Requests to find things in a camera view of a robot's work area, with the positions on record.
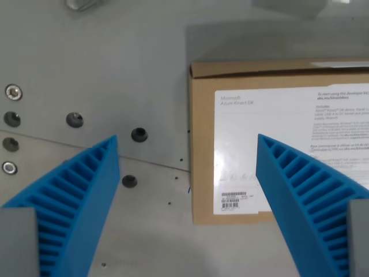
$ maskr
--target bolt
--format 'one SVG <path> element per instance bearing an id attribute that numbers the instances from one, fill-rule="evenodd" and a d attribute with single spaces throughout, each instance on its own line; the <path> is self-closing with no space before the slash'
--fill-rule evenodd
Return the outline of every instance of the bolt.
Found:
<path id="1" fill-rule="evenodd" d="M 5 89 L 6 96 L 13 101 L 18 101 L 22 98 L 22 90 L 17 85 L 8 85 Z"/>
<path id="2" fill-rule="evenodd" d="M 18 171 L 16 164 L 12 162 L 3 163 L 2 170 L 9 175 L 14 175 Z"/>

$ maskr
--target white label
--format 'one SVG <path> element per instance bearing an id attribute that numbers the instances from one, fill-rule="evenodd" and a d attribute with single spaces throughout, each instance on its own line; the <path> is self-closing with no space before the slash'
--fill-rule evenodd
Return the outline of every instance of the white label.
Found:
<path id="1" fill-rule="evenodd" d="M 369 84 L 216 91 L 214 121 L 216 215 L 270 211 L 255 176 L 259 133 L 369 188 Z M 248 197 L 223 207 L 239 192 Z"/>

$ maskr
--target barcode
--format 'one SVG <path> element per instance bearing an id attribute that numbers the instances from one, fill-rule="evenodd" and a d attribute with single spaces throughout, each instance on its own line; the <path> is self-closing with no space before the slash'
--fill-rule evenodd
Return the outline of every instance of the barcode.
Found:
<path id="1" fill-rule="evenodd" d="M 239 202 L 240 200 L 238 198 L 234 198 L 234 199 L 222 199 L 221 202 L 222 203 L 229 203 L 229 202 Z"/>
<path id="2" fill-rule="evenodd" d="M 222 205 L 223 209 L 227 209 L 227 208 L 238 208 L 238 203 L 237 202 L 233 202 L 233 203 L 223 203 Z"/>
<path id="3" fill-rule="evenodd" d="M 222 193 L 222 196 L 238 196 L 238 195 L 246 195 L 246 192 L 227 192 Z"/>

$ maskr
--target small hole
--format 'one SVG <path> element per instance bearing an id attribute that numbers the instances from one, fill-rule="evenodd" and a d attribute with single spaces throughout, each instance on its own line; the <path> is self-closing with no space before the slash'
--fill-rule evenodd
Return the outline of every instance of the small hole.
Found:
<path id="1" fill-rule="evenodd" d="M 79 113 L 68 113 L 66 122 L 72 128 L 80 128 L 84 123 L 83 117 Z"/>
<path id="2" fill-rule="evenodd" d="M 21 125 L 21 118 L 14 111 L 6 112 L 3 119 L 4 119 L 4 122 L 7 124 L 7 126 L 15 128 Z"/>
<path id="3" fill-rule="evenodd" d="M 13 138 L 10 138 L 10 143 L 11 143 L 12 145 L 14 145 L 14 146 L 18 146 L 18 145 L 19 145 L 18 141 L 16 141 L 16 140 L 15 140 L 15 139 L 13 139 Z"/>
<path id="4" fill-rule="evenodd" d="M 145 140 L 148 139 L 148 137 L 149 135 L 144 128 L 136 128 L 133 129 L 133 131 L 131 132 L 131 138 L 136 143 L 143 143 Z"/>
<path id="5" fill-rule="evenodd" d="M 12 137 L 6 137 L 2 141 L 2 146 L 9 152 L 16 152 L 19 150 L 19 143 Z"/>
<path id="6" fill-rule="evenodd" d="M 139 136 L 144 136 L 146 134 L 146 130 L 144 128 L 137 128 L 137 134 Z"/>
<path id="7" fill-rule="evenodd" d="M 133 175 L 126 175 L 123 177 L 122 179 L 122 185 L 125 186 L 126 188 L 134 188 L 135 186 L 137 186 L 138 181 L 137 178 Z"/>

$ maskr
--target gray metal surface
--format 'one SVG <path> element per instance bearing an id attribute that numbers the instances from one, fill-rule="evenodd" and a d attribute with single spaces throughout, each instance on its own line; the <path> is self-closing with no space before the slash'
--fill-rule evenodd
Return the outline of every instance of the gray metal surface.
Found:
<path id="1" fill-rule="evenodd" d="M 33 208 L 0 208 L 0 276 L 40 276 L 39 236 Z"/>
<path id="2" fill-rule="evenodd" d="M 0 88 L 17 84 L 24 96 L 0 100 L 22 120 L 0 129 L 82 147 L 116 133 L 122 155 L 188 170 L 191 61 L 365 57 L 368 9 L 364 0 L 110 0 L 78 13 L 61 0 L 3 0 Z M 82 128 L 67 126 L 70 112 Z M 131 139 L 137 127 L 146 142 Z"/>
<path id="3" fill-rule="evenodd" d="M 0 140 L 10 135 L 0 132 Z M 16 175 L 0 172 L 0 205 L 81 151 L 14 138 L 17 152 L 0 149 L 1 159 L 18 165 Z M 276 223 L 195 226 L 189 173 L 126 158 L 121 172 L 136 176 L 138 185 L 119 184 L 89 277 L 299 276 Z"/>
<path id="4" fill-rule="evenodd" d="M 369 200 L 351 200 L 347 213 L 347 233 L 351 277 L 369 276 Z"/>

